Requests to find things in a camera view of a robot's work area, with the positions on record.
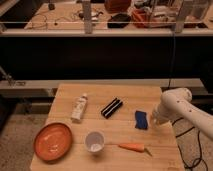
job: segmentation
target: shelf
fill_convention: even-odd
[[[0,5],[0,17],[4,15],[10,8],[17,4],[19,0],[7,0]]]

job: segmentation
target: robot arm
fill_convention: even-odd
[[[192,94],[186,88],[163,92],[160,104],[153,110],[155,122],[163,124],[174,113],[179,114],[213,140],[213,116],[193,106],[191,100]]]

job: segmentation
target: wooden table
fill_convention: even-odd
[[[70,116],[76,99],[88,94],[88,106],[80,124]],[[180,171],[184,170],[171,123],[150,124],[152,109],[159,103],[161,89],[151,86],[119,86],[92,84],[61,84],[51,107],[46,124],[62,122],[73,133],[74,144],[58,162],[47,164],[35,155],[31,170],[36,171]],[[124,105],[109,119],[101,116],[101,109],[113,98]],[[136,110],[147,112],[148,130],[135,128]],[[101,131],[105,147],[99,157],[92,156],[84,146],[89,131]],[[118,143],[144,143],[153,157],[117,147]]]
[[[97,22],[93,22],[93,29],[105,30],[107,28],[107,21],[114,16],[116,13],[109,14],[104,4],[91,4],[93,12],[103,12],[98,17]],[[67,4],[67,3],[56,3],[55,10],[49,10],[48,4],[44,3],[41,8],[36,12],[36,15],[30,20],[25,26],[25,29],[69,29],[69,30],[83,30],[84,23],[78,17],[79,12],[82,12],[82,4]],[[125,29],[137,29],[132,23],[127,25]]]

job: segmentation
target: white paper cup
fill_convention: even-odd
[[[84,143],[90,153],[100,154],[104,148],[104,136],[100,132],[90,132],[87,134]]]

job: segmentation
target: blue sponge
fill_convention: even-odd
[[[145,130],[148,129],[148,123],[146,120],[146,112],[136,111],[135,120],[136,120],[135,128],[145,129]]]

